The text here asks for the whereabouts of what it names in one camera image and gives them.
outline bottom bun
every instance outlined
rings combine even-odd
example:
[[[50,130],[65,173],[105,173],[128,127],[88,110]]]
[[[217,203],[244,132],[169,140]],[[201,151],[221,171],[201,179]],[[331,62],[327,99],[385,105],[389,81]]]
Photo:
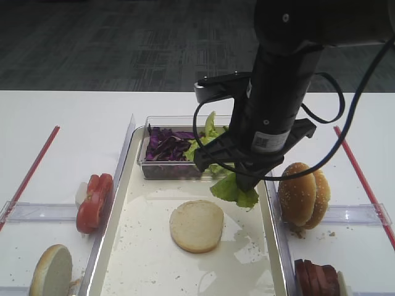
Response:
[[[207,200],[183,203],[170,217],[173,240],[191,253],[204,253],[216,248],[222,228],[222,209]]]
[[[72,278],[72,256],[64,245],[48,248],[37,263],[29,296],[67,296]]]

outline black cable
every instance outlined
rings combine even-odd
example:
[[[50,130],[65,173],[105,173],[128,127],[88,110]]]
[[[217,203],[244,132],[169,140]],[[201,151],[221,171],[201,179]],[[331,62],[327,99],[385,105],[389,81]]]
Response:
[[[329,83],[332,84],[332,86],[334,87],[335,91],[338,93],[339,112],[334,119],[332,119],[330,121],[326,121],[326,120],[316,116],[316,114],[314,114],[309,108],[307,108],[307,106],[305,104],[302,104],[302,108],[308,114],[308,116],[313,118],[315,121],[325,125],[327,123],[335,122],[336,120],[340,119],[343,116],[344,110],[346,109],[346,100],[344,99],[343,90],[341,89],[340,85],[329,73],[318,72],[318,73],[316,73],[316,75],[320,75],[320,76],[324,77],[326,80],[328,80]]]
[[[261,180],[265,180],[265,181],[283,181],[283,180],[295,179],[295,178],[303,177],[305,175],[311,174],[311,173],[319,170],[322,166],[324,166],[327,162],[329,162],[329,160],[332,158],[332,156],[340,148],[341,143],[343,142],[343,140],[346,138],[347,133],[348,133],[350,127],[351,127],[352,119],[354,118],[354,114],[355,114],[355,111],[356,111],[356,108],[357,108],[358,101],[359,101],[359,99],[361,97],[361,94],[364,91],[364,89],[365,89],[365,87],[366,87],[371,75],[373,74],[374,70],[376,69],[377,65],[380,63],[380,61],[385,56],[385,54],[388,52],[388,50],[392,47],[394,42],[395,42],[395,36],[393,36],[390,40],[388,40],[386,42],[386,44],[380,49],[380,51],[378,52],[378,54],[374,58],[373,62],[369,65],[368,70],[365,72],[365,75],[362,78],[361,82],[359,83],[358,88],[355,91],[354,97],[352,98],[352,102],[351,102],[351,105],[350,105],[350,109],[348,111],[347,119],[346,119],[346,122],[344,124],[343,130],[342,130],[342,132],[339,135],[338,140],[335,142],[334,146],[329,151],[329,153],[321,161],[319,161],[316,165],[312,166],[311,168],[309,168],[307,170],[304,170],[304,171],[301,171],[301,172],[296,173],[296,174],[288,175],[288,176],[268,177],[268,176],[260,176],[258,174],[254,174],[254,173],[248,173],[248,172],[245,172],[245,171],[239,171],[239,170],[237,170],[237,169],[235,169],[235,168],[233,168],[233,167],[231,167],[229,165],[226,165],[223,162],[219,162],[204,147],[203,143],[199,139],[198,129],[196,128],[196,119],[197,119],[198,113],[199,113],[200,109],[202,108],[202,106],[204,104],[206,104],[209,100],[206,100],[206,101],[200,103],[198,105],[198,107],[196,108],[195,113],[193,115],[192,129],[193,129],[193,134],[195,136],[197,144],[213,161],[215,161],[221,167],[223,167],[223,168],[225,168],[225,169],[227,169],[229,171],[232,171],[234,173],[237,173],[237,174],[241,174],[241,175],[245,175],[245,176],[249,176],[249,177],[253,177],[253,178],[257,178],[257,179],[261,179]]]

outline gray carpet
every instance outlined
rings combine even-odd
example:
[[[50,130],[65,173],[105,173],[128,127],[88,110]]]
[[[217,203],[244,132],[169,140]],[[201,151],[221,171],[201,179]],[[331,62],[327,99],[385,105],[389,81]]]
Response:
[[[192,91],[250,71],[255,0],[0,0],[0,89]],[[378,46],[327,49],[318,70],[355,90]],[[395,51],[367,91],[395,92]],[[315,78],[309,91],[332,91]]]

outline bread slice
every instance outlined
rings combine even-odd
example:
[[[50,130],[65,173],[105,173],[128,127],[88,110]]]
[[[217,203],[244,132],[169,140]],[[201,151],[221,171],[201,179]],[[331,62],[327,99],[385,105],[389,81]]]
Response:
[[[328,208],[328,202],[331,197],[330,187],[322,170],[315,171],[313,175],[315,178],[315,187],[317,192],[313,214],[310,220],[303,225],[303,228],[305,229],[313,229],[319,224],[319,222],[321,222],[322,218],[325,216],[325,212]]]
[[[223,229],[223,211],[213,202],[196,200],[176,208],[170,217],[170,233],[175,243],[192,253],[213,250]]]
[[[36,265],[29,296],[67,296],[72,278],[72,256],[64,245],[48,248]]]
[[[293,175],[308,168],[309,166],[304,163],[293,163],[285,169],[283,176]],[[280,181],[278,197],[284,220],[296,226],[305,225],[313,214],[315,196],[316,186],[313,174]]]

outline white tray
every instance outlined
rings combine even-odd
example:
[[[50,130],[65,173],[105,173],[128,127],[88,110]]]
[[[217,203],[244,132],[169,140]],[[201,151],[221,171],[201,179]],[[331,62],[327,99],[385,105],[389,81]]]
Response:
[[[247,212],[216,199],[209,191],[214,184],[210,180],[145,180],[136,164],[142,133],[140,128],[133,135],[89,295],[273,296],[259,205]],[[225,213],[222,240],[206,254],[180,249],[168,226],[177,206],[197,199],[211,200]]]

